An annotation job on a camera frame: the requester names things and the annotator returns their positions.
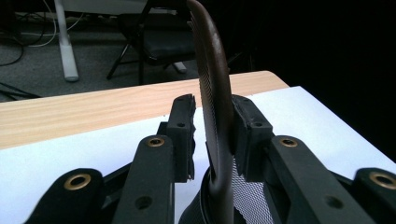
chair leg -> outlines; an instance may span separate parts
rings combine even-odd
[[[119,66],[123,56],[126,53],[126,50],[128,50],[128,48],[130,47],[130,44],[126,44],[125,47],[122,50],[122,53],[120,55],[120,57],[114,62],[113,66],[111,67],[110,72],[107,75],[107,79],[111,79],[113,77],[114,72],[116,71],[116,68]]]

circular hole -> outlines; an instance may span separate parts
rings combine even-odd
[[[82,189],[91,182],[91,176],[87,174],[72,175],[64,182],[64,188],[69,190]]]
[[[297,142],[289,138],[282,138],[280,143],[285,147],[297,147]]]
[[[390,175],[379,172],[371,172],[370,179],[383,188],[396,189],[396,179]]]
[[[376,179],[386,185],[392,184],[392,181],[384,176],[377,176]]]
[[[150,138],[148,140],[149,147],[160,147],[165,141],[162,138]]]
[[[344,206],[343,202],[341,202],[341,200],[339,200],[339,199],[337,199],[336,197],[333,197],[333,196],[326,196],[325,197],[325,202],[326,202],[327,205],[329,205],[332,208],[340,209],[340,208],[342,208]]]
[[[85,177],[83,177],[83,176],[78,176],[78,177],[72,179],[72,181],[70,182],[70,184],[73,185],[73,186],[76,186],[76,185],[79,185],[79,184],[84,183],[85,180],[86,180]]]
[[[134,202],[134,205],[139,210],[147,209],[151,206],[151,204],[152,204],[152,200],[148,196],[140,197]]]

dark background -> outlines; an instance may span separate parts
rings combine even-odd
[[[219,0],[210,6],[228,57],[242,52],[232,73],[269,70],[304,87],[396,161],[396,1]]]

wooden table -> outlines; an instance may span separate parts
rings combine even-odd
[[[230,78],[233,94],[243,96],[288,87],[267,71]],[[1,103],[0,149],[166,115],[188,93],[200,106],[198,79]]]

white paper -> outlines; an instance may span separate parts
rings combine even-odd
[[[396,165],[363,139],[321,102],[301,87],[251,95],[274,126],[274,134],[304,141],[331,171],[353,179],[362,167],[396,173]],[[131,162],[141,139],[157,132],[168,116],[75,134],[31,145],[0,150],[0,223],[22,223],[59,176],[92,168],[103,175]],[[202,108],[194,116],[195,180],[176,184],[177,223],[182,211],[198,192],[208,167]]]

